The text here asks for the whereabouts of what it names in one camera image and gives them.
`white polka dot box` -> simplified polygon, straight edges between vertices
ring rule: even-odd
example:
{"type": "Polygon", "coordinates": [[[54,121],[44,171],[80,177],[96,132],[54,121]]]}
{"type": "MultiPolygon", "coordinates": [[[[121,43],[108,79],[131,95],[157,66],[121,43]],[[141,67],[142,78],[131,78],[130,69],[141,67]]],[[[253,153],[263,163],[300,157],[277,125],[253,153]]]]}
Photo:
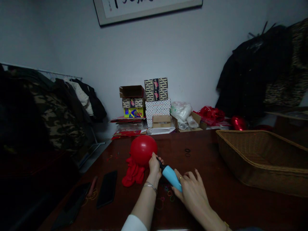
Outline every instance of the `white polka dot box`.
{"type": "Polygon", "coordinates": [[[151,128],[153,125],[153,116],[154,115],[170,115],[170,108],[146,110],[145,115],[147,117],[148,128],[151,128]]]}
{"type": "Polygon", "coordinates": [[[145,101],[145,107],[147,110],[159,110],[159,109],[165,109],[165,108],[171,108],[171,100],[159,100],[159,101],[152,101],[148,102],[145,101]]]}

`picture frame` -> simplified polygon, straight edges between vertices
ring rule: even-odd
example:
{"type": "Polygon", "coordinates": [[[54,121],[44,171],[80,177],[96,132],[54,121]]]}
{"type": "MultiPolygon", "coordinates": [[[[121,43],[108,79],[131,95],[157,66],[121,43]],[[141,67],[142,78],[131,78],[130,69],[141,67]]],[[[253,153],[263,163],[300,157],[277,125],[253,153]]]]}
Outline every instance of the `picture frame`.
{"type": "Polygon", "coordinates": [[[93,0],[93,2],[100,27],[200,8],[203,5],[203,0],[93,0]]]}

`white wall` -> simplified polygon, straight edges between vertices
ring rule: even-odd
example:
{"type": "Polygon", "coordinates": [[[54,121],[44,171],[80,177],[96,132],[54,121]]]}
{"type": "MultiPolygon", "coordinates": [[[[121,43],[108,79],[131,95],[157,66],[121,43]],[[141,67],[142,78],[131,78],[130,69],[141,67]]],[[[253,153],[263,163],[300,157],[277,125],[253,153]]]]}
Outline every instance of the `white wall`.
{"type": "Polygon", "coordinates": [[[0,24],[0,62],[63,71],[32,1],[1,0],[0,24]]]}
{"type": "MultiPolygon", "coordinates": [[[[63,71],[95,88],[109,118],[123,114],[119,86],[159,77],[172,101],[215,106],[223,65],[248,32],[308,16],[306,0],[204,0],[202,9],[100,28],[92,0],[36,3],[63,71]]],[[[98,132],[110,137],[114,127],[98,132]]]]}

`dark wood table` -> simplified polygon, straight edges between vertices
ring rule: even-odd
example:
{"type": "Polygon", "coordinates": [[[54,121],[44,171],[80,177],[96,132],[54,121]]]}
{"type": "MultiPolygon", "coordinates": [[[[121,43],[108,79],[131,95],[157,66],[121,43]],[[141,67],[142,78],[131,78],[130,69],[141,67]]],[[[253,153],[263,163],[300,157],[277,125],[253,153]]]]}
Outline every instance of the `dark wood table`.
{"type": "MultiPolygon", "coordinates": [[[[240,183],[230,172],[218,152],[215,131],[198,131],[152,136],[158,145],[158,155],[166,164],[180,173],[197,168],[203,179],[210,205],[233,230],[256,226],[263,230],[301,230],[308,209],[308,200],[252,188],[240,183]],[[190,157],[185,149],[191,150],[190,157]]],[[[129,157],[130,144],[134,138],[114,140],[91,168],[77,183],[92,182],[98,175],[97,189],[100,189],[104,174],[118,170],[114,201],[96,209],[96,200],[88,201],[79,211],[76,221],[65,230],[121,230],[131,213],[142,189],[134,184],[126,188],[121,180],[127,171],[125,160],[129,157]]],[[[149,170],[145,172],[146,180],[149,170]]],[[[39,230],[50,230],[59,212],[67,202],[68,195],[44,221],[39,230]]],[[[154,211],[152,230],[184,229],[202,230],[188,213],[181,201],[169,200],[163,185],[158,187],[158,198],[164,197],[162,210],[154,211]]]]}

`leopard print garment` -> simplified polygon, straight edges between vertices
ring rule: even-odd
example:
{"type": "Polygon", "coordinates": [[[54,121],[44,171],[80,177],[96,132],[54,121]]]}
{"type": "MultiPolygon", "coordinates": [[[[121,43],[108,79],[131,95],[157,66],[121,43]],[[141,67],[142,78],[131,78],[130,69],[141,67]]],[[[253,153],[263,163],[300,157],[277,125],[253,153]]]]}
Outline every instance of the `leopard print garment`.
{"type": "Polygon", "coordinates": [[[296,107],[308,89],[308,18],[289,28],[293,45],[290,73],[267,85],[264,100],[267,106],[296,107]]]}

